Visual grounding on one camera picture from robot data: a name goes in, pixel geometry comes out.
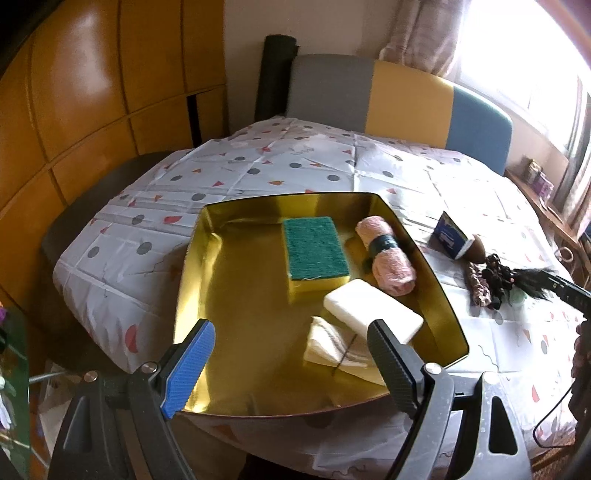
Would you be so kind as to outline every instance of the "black yoga mat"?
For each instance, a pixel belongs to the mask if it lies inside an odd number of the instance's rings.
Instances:
[[[296,57],[298,48],[294,37],[266,37],[256,94],[255,121],[285,113],[290,88],[291,62]]]

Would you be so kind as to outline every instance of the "white wall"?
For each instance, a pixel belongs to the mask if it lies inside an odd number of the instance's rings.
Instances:
[[[507,169],[521,174],[526,161],[523,157],[533,158],[543,169],[546,177],[554,184],[554,192],[569,164],[568,159],[534,127],[517,114],[505,110],[513,120],[513,136],[507,158]]]
[[[292,35],[300,54],[377,58],[397,0],[226,0],[225,49],[230,131],[254,121],[262,46],[267,35]]]

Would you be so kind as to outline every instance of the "patterned tablecloth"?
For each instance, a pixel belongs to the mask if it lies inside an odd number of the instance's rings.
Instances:
[[[444,209],[469,218],[487,253],[498,253],[504,264],[551,267],[569,276],[519,190],[458,152],[294,118],[259,122],[229,138],[175,152],[126,188],[61,256],[54,282],[95,342],[133,371],[159,358],[171,342],[184,253],[205,204],[328,191],[377,192],[391,205],[442,283],[470,344],[470,355],[449,371],[498,372],[530,456],[539,454],[531,432],[570,386],[574,330],[582,315],[557,299],[504,304],[498,312],[470,304],[461,267],[428,243]],[[542,424],[543,442],[559,442],[574,430],[567,402]],[[340,472],[337,478],[383,478],[410,425],[405,415],[384,408],[376,422],[343,418],[325,436],[314,429],[291,435],[289,448],[303,455],[300,459],[285,458],[286,447],[276,437],[265,443],[264,436],[252,438],[252,429],[230,435],[215,429],[215,419],[207,422],[225,441],[292,468],[328,477]],[[442,466],[449,463],[459,421],[453,414]]]

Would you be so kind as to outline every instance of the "blue gripper pad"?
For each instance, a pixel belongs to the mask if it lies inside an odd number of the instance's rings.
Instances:
[[[213,323],[205,322],[184,351],[172,373],[166,379],[164,400],[160,409],[165,418],[172,419],[182,410],[197,383],[216,342]]]

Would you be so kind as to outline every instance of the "gold tray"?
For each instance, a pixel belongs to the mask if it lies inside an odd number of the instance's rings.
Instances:
[[[363,273],[366,251],[357,222],[381,215],[417,270],[416,288],[399,297],[423,316],[412,345],[426,362],[450,365],[468,344],[441,285],[396,215],[373,193],[302,193],[207,205],[199,216],[183,267],[174,342],[199,318],[216,329],[216,344],[185,411],[227,416],[309,414],[385,395],[376,385],[303,360],[312,315],[342,325],[322,306],[323,293],[290,301],[281,221],[332,217],[351,278]]]

